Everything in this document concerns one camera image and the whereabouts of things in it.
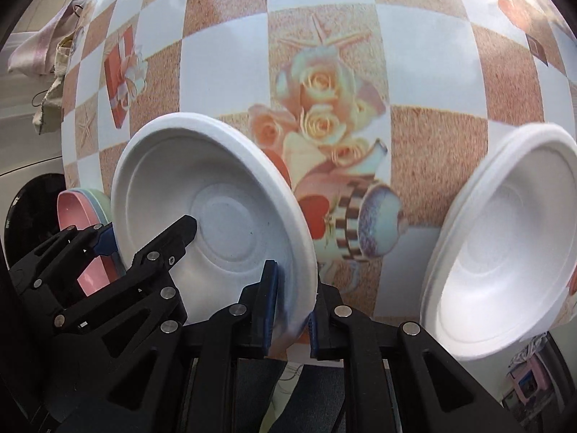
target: person's leg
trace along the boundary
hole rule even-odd
[[[343,400],[342,368],[305,365],[287,406],[269,433],[329,433]],[[345,431],[344,424],[343,419],[339,432]]]
[[[235,420],[236,433],[259,433],[276,382],[286,361],[238,360]]]

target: patterned tablecloth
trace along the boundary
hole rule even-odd
[[[221,119],[292,187],[322,278],[380,320],[418,316],[448,207],[504,134],[575,137],[577,46],[550,0],[88,0],[73,47],[68,187],[110,195],[159,115]]]

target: pink bowl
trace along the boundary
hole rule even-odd
[[[100,223],[90,201],[79,192],[62,191],[56,203],[60,229],[75,225],[85,229]],[[86,296],[97,292],[117,279],[114,263],[110,257],[96,257],[80,275],[78,282]]]

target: black round object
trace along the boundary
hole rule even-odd
[[[16,194],[4,225],[8,268],[60,231],[56,200],[64,189],[64,175],[51,173],[35,177]]]

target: metal pin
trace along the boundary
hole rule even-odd
[[[175,294],[177,294],[177,291],[171,286],[165,286],[160,290],[160,296],[162,296],[164,299],[171,299]]]
[[[416,322],[405,322],[403,332],[407,335],[417,335],[420,332],[420,326]]]
[[[62,314],[59,314],[54,318],[54,326],[62,327],[63,325],[64,325],[64,316]]]
[[[246,312],[246,306],[240,303],[233,304],[230,306],[229,312],[233,316],[241,316]]]
[[[172,334],[178,328],[178,322],[175,320],[165,320],[160,325],[160,330],[162,330],[165,334]]]
[[[352,313],[353,309],[345,306],[344,304],[335,308],[335,314],[340,318],[348,318]]]

